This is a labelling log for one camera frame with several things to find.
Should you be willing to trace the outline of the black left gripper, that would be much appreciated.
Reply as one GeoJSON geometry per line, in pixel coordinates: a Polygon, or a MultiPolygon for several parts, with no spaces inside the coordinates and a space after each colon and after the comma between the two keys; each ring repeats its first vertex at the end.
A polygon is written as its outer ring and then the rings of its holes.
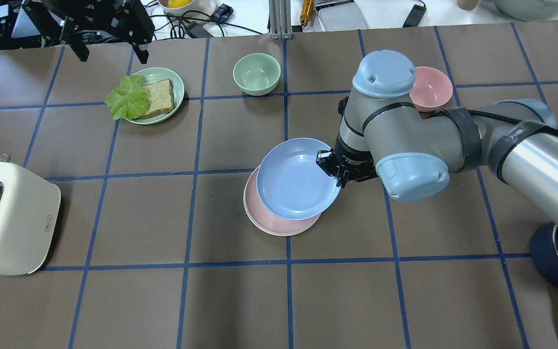
{"type": "Polygon", "coordinates": [[[68,44],[81,62],[90,54],[82,34],[98,31],[131,44],[148,63],[155,27],[140,0],[24,0],[22,9],[42,37],[68,44]]]}

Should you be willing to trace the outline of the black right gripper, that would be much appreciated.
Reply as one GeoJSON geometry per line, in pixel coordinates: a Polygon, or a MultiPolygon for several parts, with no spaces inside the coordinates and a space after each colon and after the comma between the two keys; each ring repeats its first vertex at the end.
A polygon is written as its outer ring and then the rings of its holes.
{"type": "Polygon", "coordinates": [[[352,148],[341,136],[336,138],[332,149],[317,152],[316,164],[337,180],[337,188],[345,188],[350,181],[364,182],[378,177],[370,151],[352,148]]]}

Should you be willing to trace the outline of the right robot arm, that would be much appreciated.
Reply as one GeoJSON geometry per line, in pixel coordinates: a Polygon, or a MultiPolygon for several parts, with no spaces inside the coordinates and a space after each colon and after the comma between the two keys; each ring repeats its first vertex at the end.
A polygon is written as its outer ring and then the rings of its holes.
{"type": "Polygon", "coordinates": [[[390,49],[361,60],[332,150],[317,165],[337,186],[380,177],[400,202],[431,197],[451,173],[486,166],[558,226],[558,124],[543,102],[443,109],[423,119],[409,96],[416,67],[390,49]]]}

